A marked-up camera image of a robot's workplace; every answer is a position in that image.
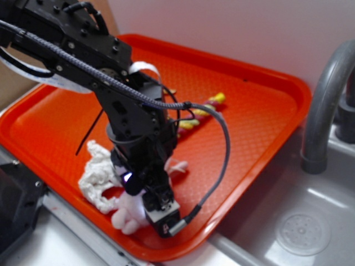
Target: crumpled white towel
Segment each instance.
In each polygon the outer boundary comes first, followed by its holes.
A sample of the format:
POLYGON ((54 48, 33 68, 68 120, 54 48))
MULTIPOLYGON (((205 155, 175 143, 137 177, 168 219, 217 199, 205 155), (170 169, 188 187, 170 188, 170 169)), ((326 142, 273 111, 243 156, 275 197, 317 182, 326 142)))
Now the crumpled white towel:
MULTIPOLYGON (((94 140, 89 141, 87 145, 92 159, 87 162, 85 172, 79 180, 79 188, 84 197, 103 214, 118 209, 112 215, 111 222, 114 228, 120 229, 124 234, 132 234, 139 228, 147 226, 149 222, 145 218, 141 197, 145 191, 142 190, 137 196, 131 196, 126 192, 123 192, 119 198, 107 199, 102 196, 105 190, 119 187, 121 184, 115 177, 110 151, 94 140)), ((170 166, 171 161, 169 159, 165 165, 165 170, 170 177, 186 171, 186 161, 174 160, 176 165, 170 166)))
POLYGON ((118 203, 115 197, 107 199, 102 193, 112 187, 121 187, 121 184, 112 168, 111 153, 95 140, 90 140, 87 145, 92 159, 85 166, 85 172, 79 180, 79 188, 91 204, 101 213, 107 214, 117 209, 118 203))

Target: red plastic tray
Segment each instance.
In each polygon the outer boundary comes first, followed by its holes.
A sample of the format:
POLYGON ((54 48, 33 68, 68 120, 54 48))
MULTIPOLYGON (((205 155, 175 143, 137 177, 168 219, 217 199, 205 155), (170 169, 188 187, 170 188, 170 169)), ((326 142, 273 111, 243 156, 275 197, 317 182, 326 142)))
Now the red plastic tray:
MULTIPOLYGON (((77 182, 90 155, 86 148, 79 156, 75 151, 100 110, 94 94, 40 86, 0 118, 0 142, 132 255, 152 262, 172 260, 207 239, 303 120, 311 94, 299 79, 272 70, 138 35, 120 38, 133 47, 134 61, 159 69, 163 82, 177 90, 179 101, 203 103, 219 92, 226 95, 221 112, 232 140, 229 167, 190 225, 170 239, 161 239, 151 227, 125 236, 111 226, 110 215, 84 199, 77 182)), ((103 116, 89 139, 111 149, 107 123, 103 116)), ((224 153, 225 140, 213 120, 180 141, 174 158, 189 162, 189 173, 173 183, 182 216, 216 181, 224 153)))

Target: white wall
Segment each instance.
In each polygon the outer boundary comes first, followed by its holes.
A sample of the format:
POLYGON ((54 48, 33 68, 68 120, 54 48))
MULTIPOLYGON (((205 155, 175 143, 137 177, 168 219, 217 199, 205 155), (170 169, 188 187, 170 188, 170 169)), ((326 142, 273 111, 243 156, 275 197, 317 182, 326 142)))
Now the white wall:
POLYGON ((354 0, 109 0, 121 34, 138 33, 303 79, 355 38, 354 0))

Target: screw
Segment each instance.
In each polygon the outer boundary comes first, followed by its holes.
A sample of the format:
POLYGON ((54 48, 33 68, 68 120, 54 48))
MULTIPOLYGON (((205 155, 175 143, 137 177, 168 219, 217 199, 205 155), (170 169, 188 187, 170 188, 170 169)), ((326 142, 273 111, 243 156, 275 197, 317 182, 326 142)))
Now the screw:
POLYGON ((97 89, 99 87, 99 85, 96 82, 93 82, 91 84, 91 87, 93 87, 93 89, 97 89))
POLYGON ((85 21, 83 24, 84 29, 88 29, 88 28, 90 28, 90 26, 91 26, 90 21, 85 21))
POLYGON ((86 37, 88 35, 88 31, 86 29, 81 29, 80 30, 80 35, 83 37, 86 37))
POLYGON ((75 48, 75 44, 72 43, 72 42, 69 42, 69 43, 68 43, 68 47, 69 47, 70 49, 74 49, 74 48, 75 48))
POLYGON ((60 8, 58 6, 54 6, 53 11, 55 12, 55 14, 59 14, 60 8))
POLYGON ((118 53, 118 47, 117 46, 112 46, 112 52, 114 54, 118 53))

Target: cable connector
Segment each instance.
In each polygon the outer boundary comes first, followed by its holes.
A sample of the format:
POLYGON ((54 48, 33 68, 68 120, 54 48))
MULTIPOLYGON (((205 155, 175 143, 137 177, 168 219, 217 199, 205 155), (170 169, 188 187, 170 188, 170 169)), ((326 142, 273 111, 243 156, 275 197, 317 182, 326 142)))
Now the cable connector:
POLYGON ((175 224, 169 229, 169 234, 173 237, 181 230, 183 230, 192 221, 192 219, 195 218, 201 208, 202 207, 200 205, 196 205, 189 215, 187 215, 184 219, 179 220, 177 224, 175 224))

